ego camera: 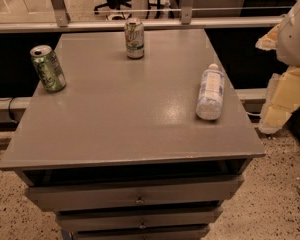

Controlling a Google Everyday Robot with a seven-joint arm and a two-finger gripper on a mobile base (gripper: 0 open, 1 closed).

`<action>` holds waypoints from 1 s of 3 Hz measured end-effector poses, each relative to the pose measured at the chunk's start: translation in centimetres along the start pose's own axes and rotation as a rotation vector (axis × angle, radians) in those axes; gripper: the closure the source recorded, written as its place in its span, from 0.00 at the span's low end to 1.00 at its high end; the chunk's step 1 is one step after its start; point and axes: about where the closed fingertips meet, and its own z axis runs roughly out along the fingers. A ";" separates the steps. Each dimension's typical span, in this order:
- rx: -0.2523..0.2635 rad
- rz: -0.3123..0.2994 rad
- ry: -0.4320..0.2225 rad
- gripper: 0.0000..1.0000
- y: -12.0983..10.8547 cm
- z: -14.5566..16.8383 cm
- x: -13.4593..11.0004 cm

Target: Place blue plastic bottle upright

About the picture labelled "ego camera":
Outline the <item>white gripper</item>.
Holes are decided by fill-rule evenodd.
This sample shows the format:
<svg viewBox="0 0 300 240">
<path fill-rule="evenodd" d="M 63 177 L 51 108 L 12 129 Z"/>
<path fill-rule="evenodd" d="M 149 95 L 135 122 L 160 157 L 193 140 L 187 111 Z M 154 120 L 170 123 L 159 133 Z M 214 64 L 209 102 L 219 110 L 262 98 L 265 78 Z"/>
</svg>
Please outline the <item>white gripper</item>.
<svg viewBox="0 0 300 240">
<path fill-rule="evenodd" d="M 258 39 L 255 47 L 276 50 L 277 59 L 289 65 L 286 72 L 273 74 L 269 80 L 266 102 L 260 114 L 258 129 L 265 134 L 274 134 L 300 107 L 300 0 L 283 17 L 280 25 Z"/>
</svg>

